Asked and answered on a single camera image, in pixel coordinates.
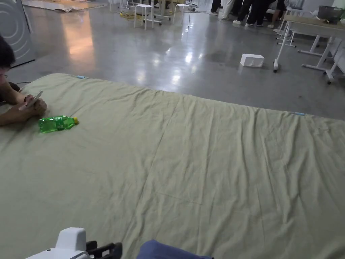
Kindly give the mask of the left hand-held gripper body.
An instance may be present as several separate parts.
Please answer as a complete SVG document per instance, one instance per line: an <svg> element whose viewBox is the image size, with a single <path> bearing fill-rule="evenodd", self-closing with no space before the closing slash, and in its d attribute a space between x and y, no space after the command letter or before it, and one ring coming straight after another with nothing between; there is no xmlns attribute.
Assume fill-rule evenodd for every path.
<svg viewBox="0 0 345 259"><path fill-rule="evenodd" d="M88 259L86 231L70 227L60 231L54 248L28 257L29 259Z"/></svg>

